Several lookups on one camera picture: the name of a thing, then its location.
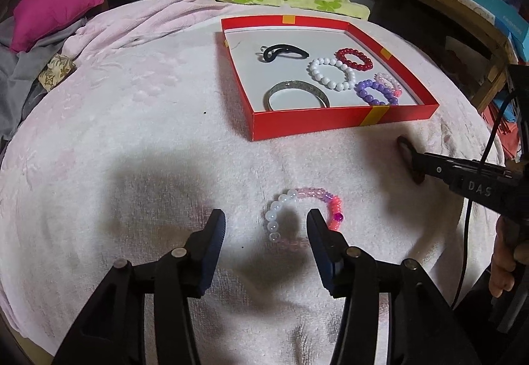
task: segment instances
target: metal rivet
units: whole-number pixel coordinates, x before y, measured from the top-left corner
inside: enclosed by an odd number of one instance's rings
[[[404,266],[409,270],[416,270],[419,267],[419,262],[414,259],[406,259],[404,261]]]
[[[173,255],[173,257],[184,257],[186,254],[187,254],[187,250],[183,247],[179,247],[171,251],[171,255]]]
[[[346,253],[347,253],[347,256],[358,257],[362,254],[362,251],[358,247],[349,247]]]
[[[114,261],[114,268],[116,269],[121,269],[121,268],[125,268],[128,264],[128,260],[125,259],[124,257],[118,257],[115,261]]]

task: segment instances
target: yellow tape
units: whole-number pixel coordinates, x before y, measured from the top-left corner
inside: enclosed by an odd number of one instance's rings
[[[381,107],[372,107],[371,111],[369,111],[368,115],[366,115],[366,118],[363,119],[361,126],[371,126],[372,124],[377,124],[380,119],[384,116],[386,111],[388,111],[389,105],[381,106]]]
[[[296,24],[296,16],[295,15],[284,15],[283,24]]]
[[[380,50],[380,55],[385,57],[386,60],[389,60],[389,58],[391,57],[391,53],[385,48],[382,48],[382,50]]]

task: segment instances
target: gray cloth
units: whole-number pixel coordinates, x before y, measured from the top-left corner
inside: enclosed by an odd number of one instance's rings
[[[34,83],[40,71],[62,48],[66,38],[85,24],[86,19],[78,20],[66,29],[39,39],[29,52],[17,54],[9,49],[14,18],[0,23],[0,163],[20,122],[46,94],[38,81]]]

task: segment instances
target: red box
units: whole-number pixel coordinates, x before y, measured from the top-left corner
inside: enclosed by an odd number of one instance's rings
[[[254,111],[235,67],[232,52],[226,38],[226,31],[255,27],[288,28],[289,26],[343,31],[397,75],[399,81],[407,85],[408,91],[413,94],[418,104]],[[439,106],[426,87],[395,56],[351,23],[300,15],[264,15],[223,19],[222,29],[252,141],[378,123],[424,120],[429,119]]]

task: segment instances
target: bracelet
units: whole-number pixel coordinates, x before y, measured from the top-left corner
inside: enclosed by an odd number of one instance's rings
[[[309,54],[305,50],[297,48],[296,46],[290,46],[289,44],[276,44],[275,46],[271,47],[262,46],[261,50],[263,49],[263,60],[266,63],[272,62],[277,57],[277,55],[281,53],[296,53],[301,56],[301,59],[306,59],[309,57]]]
[[[370,79],[367,79],[356,84],[354,89],[356,90],[356,94],[361,97],[364,101],[366,101],[369,105],[385,105],[384,102],[380,102],[378,99],[375,99],[372,95],[367,93],[365,89],[369,87],[374,90],[378,90],[380,93],[382,93],[384,97],[388,100],[390,105],[398,105],[398,99],[395,97],[395,94],[389,87],[386,87],[384,84],[379,84],[376,81],[371,81]]]
[[[316,86],[313,86],[311,83],[307,83],[306,81],[282,81],[281,83],[278,83],[274,87],[272,87],[268,92],[266,92],[266,95],[264,97],[264,105],[267,111],[273,111],[273,108],[270,106],[271,96],[274,93],[280,90],[285,90],[287,88],[297,88],[299,90],[309,92],[312,95],[316,96],[320,101],[322,101],[325,107],[331,107],[327,95]]]
[[[329,220],[327,221],[327,226],[331,230],[340,229],[340,224],[343,221],[343,212],[342,212],[342,200],[338,197],[329,193],[325,189],[290,189],[286,194],[279,196],[277,201],[273,201],[270,205],[270,209],[265,213],[264,218],[268,222],[266,224],[266,230],[268,230],[269,235],[268,239],[272,243],[279,243],[283,245],[290,246],[290,248],[301,247],[310,247],[308,239],[304,238],[302,240],[289,241],[281,239],[281,234],[278,232],[279,224],[277,223],[277,213],[281,210],[284,204],[289,201],[295,201],[296,199],[303,198],[316,198],[327,204],[329,208]]]
[[[346,80],[342,83],[336,83],[335,81],[332,81],[330,78],[325,77],[321,72],[319,72],[319,65],[332,65],[338,69],[341,69],[346,74]],[[348,67],[341,60],[337,60],[335,57],[320,57],[319,59],[314,59],[309,65],[309,69],[314,80],[319,81],[324,86],[327,86],[330,89],[335,89],[338,92],[353,88],[353,85],[356,83],[354,69]]]
[[[346,55],[353,55],[358,57],[362,62],[364,62],[363,65],[359,65],[356,62],[352,62],[351,60],[346,58]],[[348,67],[357,69],[359,71],[369,71],[373,68],[373,62],[372,60],[367,57],[364,53],[361,51],[355,50],[353,48],[342,48],[336,52],[336,59],[342,61],[342,63],[345,63]]]
[[[397,81],[395,77],[389,75],[388,73],[385,73],[385,72],[376,73],[375,81],[386,87],[392,86],[393,94],[395,95],[395,97],[399,97],[402,95],[402,87],[400,86],[399,82]]]

